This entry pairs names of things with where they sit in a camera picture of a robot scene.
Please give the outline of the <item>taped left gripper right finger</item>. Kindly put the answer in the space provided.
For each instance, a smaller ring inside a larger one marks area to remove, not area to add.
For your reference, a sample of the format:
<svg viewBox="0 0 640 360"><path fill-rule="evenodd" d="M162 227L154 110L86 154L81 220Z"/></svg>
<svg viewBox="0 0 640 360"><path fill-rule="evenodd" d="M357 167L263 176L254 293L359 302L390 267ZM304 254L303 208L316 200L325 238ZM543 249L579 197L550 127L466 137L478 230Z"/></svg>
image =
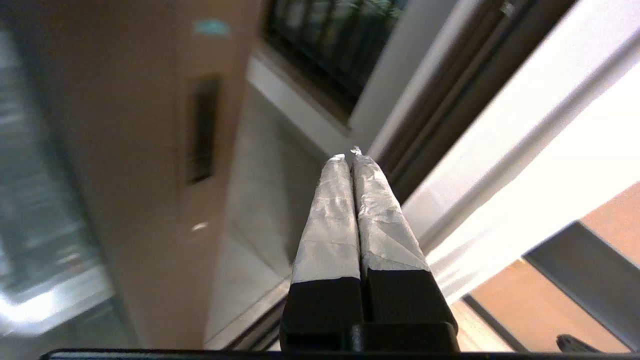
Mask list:
<svg viewBox="0 0 640 360"><path fill-rule="evenodd" d="M352 148L361 265L370 321L457 324L380 166Z"/></svg>

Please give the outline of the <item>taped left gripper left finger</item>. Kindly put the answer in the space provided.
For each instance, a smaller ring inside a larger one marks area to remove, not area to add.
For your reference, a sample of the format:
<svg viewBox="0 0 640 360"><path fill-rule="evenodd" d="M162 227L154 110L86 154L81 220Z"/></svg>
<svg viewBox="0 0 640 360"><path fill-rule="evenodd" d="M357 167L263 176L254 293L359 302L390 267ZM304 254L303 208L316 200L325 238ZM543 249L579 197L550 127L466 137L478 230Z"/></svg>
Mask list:
<svg viewBox="0 0 640 360"><path fill-rule="evenodd" d="M279 325L281 350L340 351L364 321L354 187L345 155L322 167Z"/></svg>

